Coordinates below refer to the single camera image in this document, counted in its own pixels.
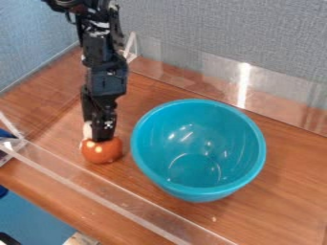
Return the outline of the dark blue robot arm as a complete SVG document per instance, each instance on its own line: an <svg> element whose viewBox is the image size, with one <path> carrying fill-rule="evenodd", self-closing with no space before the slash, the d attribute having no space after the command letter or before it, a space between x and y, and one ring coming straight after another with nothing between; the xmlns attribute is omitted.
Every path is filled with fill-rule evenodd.
<svg viewBox="0 0 327 245"><path fill-rule="evenodd" d="M66 14L76 26L83 49L82 64L87 68L80 88L84 122L91 126L95 142L111 141L116 127L116 99L127 93L129 61L123 55L125 35L121 7L115 0L42 0Z"/></svg>

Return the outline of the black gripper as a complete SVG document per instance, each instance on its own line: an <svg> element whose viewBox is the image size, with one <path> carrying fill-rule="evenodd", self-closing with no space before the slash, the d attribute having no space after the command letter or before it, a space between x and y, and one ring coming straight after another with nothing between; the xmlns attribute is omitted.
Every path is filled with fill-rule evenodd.
<svg viewBox="0 0 327 245"><path fill-rule="evenodd" d="M116 99L127 93L129 66L90 68L80 89L83 120L91 121L92 140L111 141L116 127Z"/></svg>

